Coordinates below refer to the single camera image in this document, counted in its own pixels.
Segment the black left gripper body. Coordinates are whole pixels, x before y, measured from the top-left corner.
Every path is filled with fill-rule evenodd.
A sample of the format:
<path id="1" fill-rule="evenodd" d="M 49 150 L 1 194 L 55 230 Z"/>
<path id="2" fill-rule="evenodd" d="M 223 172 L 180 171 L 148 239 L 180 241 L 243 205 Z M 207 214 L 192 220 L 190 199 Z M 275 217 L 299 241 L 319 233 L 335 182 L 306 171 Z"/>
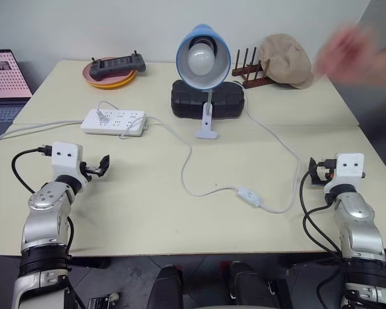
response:
<path id="1" fill-rule="evenodd" d="M 80 173 L 83 175 L 83 177 L 86 178 L 87 181 L 92 180 L 92 174 L 98 175 L 98 171 L 94 168 L 88 167 L 86 162 L 80 162 L 79 169 Z"/>

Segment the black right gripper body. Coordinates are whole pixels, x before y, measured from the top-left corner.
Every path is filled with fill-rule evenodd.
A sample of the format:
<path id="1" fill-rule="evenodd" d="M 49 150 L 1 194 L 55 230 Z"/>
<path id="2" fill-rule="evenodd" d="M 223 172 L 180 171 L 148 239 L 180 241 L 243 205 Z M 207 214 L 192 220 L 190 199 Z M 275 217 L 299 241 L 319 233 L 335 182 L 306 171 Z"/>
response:
<path id="1" fill-rule="evenodd" d="M 324 186 L 333 179 L 336 163 L 336 159 L 325 159 L 318 163 L 318 167 L 325 170 L 324 179 L 319 179 L 319 186 Z"/>

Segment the blurred person hand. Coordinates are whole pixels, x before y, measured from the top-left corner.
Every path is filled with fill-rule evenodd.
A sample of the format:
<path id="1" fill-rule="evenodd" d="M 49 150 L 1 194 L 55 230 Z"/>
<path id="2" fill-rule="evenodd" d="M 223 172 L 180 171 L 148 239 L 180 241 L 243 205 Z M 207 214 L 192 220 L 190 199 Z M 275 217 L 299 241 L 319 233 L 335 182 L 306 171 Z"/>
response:
<path id="1" fill-rule="evenodd" d="M 383 64 L 371 30 L 358 25 L 338 29 L 318 51 L 315 73 L 337 83 L 384 83 Z"/>

